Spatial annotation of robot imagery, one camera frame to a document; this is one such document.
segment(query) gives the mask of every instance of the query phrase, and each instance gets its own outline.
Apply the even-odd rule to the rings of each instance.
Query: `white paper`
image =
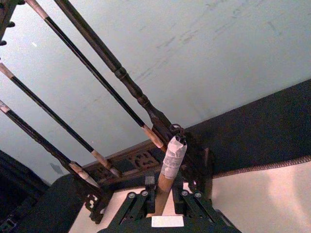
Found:
[[[183,227],[182,216],[152,216],[151,227]]]

